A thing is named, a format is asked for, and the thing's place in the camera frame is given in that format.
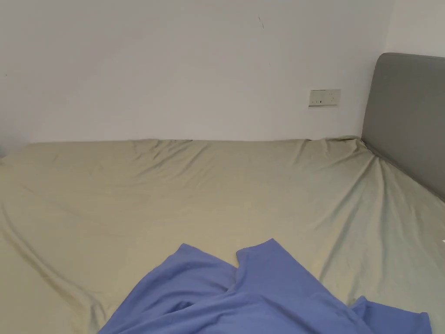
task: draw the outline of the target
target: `wall outlet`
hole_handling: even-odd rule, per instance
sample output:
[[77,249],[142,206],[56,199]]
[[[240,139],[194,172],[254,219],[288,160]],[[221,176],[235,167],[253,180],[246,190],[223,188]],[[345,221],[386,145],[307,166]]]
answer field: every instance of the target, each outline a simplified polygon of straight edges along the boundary
[[338,106],[341,90],[311,90],[310,107]]

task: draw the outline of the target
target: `upholstered headboard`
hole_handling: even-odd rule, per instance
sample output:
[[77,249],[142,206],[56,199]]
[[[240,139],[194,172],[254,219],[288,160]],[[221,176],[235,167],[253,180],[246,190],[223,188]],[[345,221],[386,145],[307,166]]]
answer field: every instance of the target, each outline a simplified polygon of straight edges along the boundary
[[362,139],[445,199],[445,58],[382,54]]

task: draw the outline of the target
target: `bed sheet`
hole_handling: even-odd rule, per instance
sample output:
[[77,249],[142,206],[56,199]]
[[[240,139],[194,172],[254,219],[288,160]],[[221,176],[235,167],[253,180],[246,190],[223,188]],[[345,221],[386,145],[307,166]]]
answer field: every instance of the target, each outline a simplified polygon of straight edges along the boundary
[[356,138],[32,144],[0,159],[0,332],[96,333],[187,243],[275,238],[336,297],[445,332],[445,204]]

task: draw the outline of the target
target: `white wall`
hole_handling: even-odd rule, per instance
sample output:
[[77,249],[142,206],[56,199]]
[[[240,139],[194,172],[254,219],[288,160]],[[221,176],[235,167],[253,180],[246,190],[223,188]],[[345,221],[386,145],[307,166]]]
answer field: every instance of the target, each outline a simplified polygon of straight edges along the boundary
[[[361,134],[392,0],[5,0],[0,147]],[[340,107],[308,109],[310,89]]]
[[444,0],[396,0],[386,51],[445,57],[444,33]]

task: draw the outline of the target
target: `blue shirt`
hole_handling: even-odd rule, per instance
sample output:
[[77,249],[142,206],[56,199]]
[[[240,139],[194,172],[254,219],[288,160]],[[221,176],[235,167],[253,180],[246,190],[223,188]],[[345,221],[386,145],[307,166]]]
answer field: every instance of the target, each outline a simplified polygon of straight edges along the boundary
[[148,273],[99,334],[431,334],[426,313],[359,298],[347,307],[275,240],[237,252],[239,268],[181,245]]

